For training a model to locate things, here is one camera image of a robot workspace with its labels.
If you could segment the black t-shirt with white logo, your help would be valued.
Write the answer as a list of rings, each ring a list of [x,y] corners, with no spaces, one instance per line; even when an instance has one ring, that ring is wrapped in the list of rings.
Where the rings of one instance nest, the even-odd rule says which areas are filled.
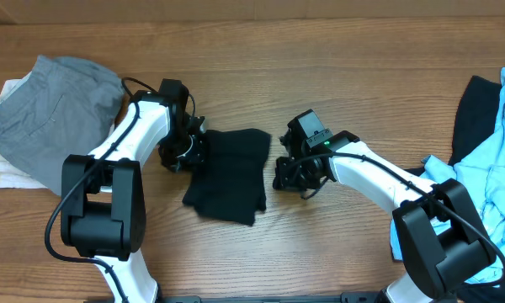
[[[263,169],[271,135],[258,129],[208,130],[207,158],[194,171],[183,204],[202,217],[252,226],[266,210]]]

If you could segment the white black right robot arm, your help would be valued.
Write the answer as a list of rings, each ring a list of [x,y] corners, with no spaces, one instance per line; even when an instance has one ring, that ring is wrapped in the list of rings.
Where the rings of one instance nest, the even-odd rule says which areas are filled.
[[[289,155],[276,162],[275,189],[316,194],[338,182],[391,214],[406,272],[374,302],[454,302],[469,278],[504,259],[462,183],[412,175],[347,131],[291,126],[280,141]]]

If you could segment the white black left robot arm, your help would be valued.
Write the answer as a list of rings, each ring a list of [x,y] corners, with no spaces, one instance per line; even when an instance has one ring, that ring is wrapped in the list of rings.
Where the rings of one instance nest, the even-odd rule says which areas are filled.
[[[193,97],[179,80],[158,89],[144,85],[130,95],[125,119],[87,155],[70,155],[62,165],[56,221],[61,239],[103,275],[113,302],[160,302],[162,291],[141,253],[146,205],[141,171],[152,152],[169,171],[191,171],[206,159],[204,117],[186,111]]]

